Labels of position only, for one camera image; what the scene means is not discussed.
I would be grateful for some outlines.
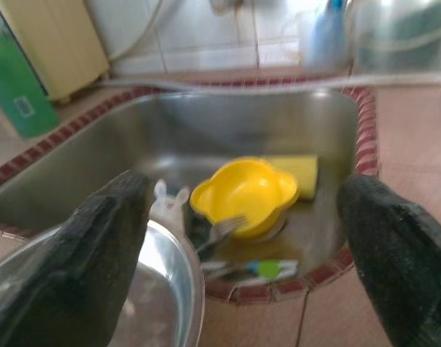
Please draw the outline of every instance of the kitchen sink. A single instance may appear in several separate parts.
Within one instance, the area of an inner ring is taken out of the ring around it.
[[[318,188],[263,243],[230,241],[214,260],[298,259],[308,273],[346,242],[335,207],[354,172],[359,108],[336,91],[283,95],[148,95],[111,109],[0,187],[0,223],[36,232],[63,222],[86,196],[128,168],[174,189],[194,188],[245,155],[319,158]]]

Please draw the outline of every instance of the sponge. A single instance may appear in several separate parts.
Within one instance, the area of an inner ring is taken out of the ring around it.
[[[298,180],[299,199],[314,199],[318,175],[316,155],[266,155],[262,158]]]

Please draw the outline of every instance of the bottle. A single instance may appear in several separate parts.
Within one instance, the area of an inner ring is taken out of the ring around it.
[[[0,107],[22,137],[52,130],[59,119],[0,15]]]

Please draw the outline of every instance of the metal bowl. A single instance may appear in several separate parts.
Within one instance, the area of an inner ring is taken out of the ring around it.
[[[0,295],[19,280],[11,274],[58,229],[45,232],[0,262]],[[177,227],[150,220],[128,297],[108,346],[196,346],[204,294],[200,263],[184,234]]]

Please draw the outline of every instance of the tiled countertop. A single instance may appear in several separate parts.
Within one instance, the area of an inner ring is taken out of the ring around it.
[[[100,90],[60,110],[62,120],[116,93]],[[376,90],[382,180],[441,222],[441,87]],[[0,164],[35,140],[5,131]],[[0,257],[19,245],[0,241]],[[234,306],[207,300],[200,346],[390,346],[355,269],[309,295],[274,304]]]

